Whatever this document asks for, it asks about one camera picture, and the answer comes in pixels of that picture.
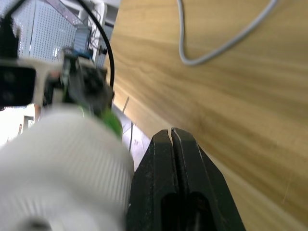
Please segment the wooden table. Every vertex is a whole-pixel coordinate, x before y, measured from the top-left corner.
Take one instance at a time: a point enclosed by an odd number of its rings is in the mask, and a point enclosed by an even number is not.
[[[184,0],[187,56],[229,40],[268,0]],[[176,0],[123,0],[115,104],[149,137],[190,131],[225,175],[249,231],[308,230],[308,1],[279,0],[241,43],[179,57]]]

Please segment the white cylindrical object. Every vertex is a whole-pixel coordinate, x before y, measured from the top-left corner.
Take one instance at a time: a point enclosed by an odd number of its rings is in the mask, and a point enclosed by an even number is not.
[[[44,219],[53,231],[124,229],[134,164],[96,118],[46,115],[0,150],[0,230]]]

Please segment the white pegboard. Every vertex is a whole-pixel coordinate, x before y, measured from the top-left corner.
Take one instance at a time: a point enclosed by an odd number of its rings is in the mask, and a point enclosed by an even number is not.
[[[73,45],[76,28],[48,3],[37,1],[30,56],[55,61],[61,48]]]
[[[14,4],[12,0],[0,0],[0,15],[3,14]],[[19,38],[19,56],[27,57],[30,52],[30,42],[33,30],[33,20],[35,12],[35,0],[28,0],[13,15],[16,26],[21,28],[21,37]]]
[[[104,32],[105,32],[108,40],[110,41],[111,40],[111,36],[112,36],[112,32],[113,32],[113,28],[110,27],[110,26],[104,26]],[[105,44],[103,39],[101,41],[101,45],[102,45],[103,49],[107,49],[106,44]],[[104,55],[104,54],[99,55],[96,65],[98,67],[103,67],[103,65],[105,63],[105,59],[106,59],[106,55]]]

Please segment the black cable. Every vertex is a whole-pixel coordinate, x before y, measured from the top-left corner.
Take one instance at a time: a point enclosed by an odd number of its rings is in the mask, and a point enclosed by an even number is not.
[[[18,10],[18,8],[25,2],[26,0],[19,0],[10,10],[8,10],[8,12],[5,14],[5,19],[10,19],[12,14]],[[95,18],[95,16],[92,14],[91,10],[87,7],[87,5],[85,4],[85,2],[83,0],[77,0],[77,2],[86,10],[86,12],[88,13],[88,15],[91,17],[91,19],[93,20],[93,22],[96,24],[96,27],[98,28],[98,30],[100,31],[104,42],[106,44],[107,47],[107,51],[108,51],[108,55],[109,55],[109,61],[110,61],[110,86],[113,88],[114,86],[114,82],[115,82],[115,61],[114,61],[114,56],[112,54],[112,50],[111,50],[111,46],[109,43],[109,40],[102,28],[102,26],[100,25],[100,23],[97,21],[97,19]]]

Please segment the wood grain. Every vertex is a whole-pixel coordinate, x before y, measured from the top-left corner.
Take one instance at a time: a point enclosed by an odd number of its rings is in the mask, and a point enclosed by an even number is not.
[[[267,0],[184,0],[187,56],[236,35]],[[149,137],[190,131],[226,177],[247,230],[308,230],[308,1],[280,0],[241,43],[179,57],[176,0],[123,0],[115,103]]]

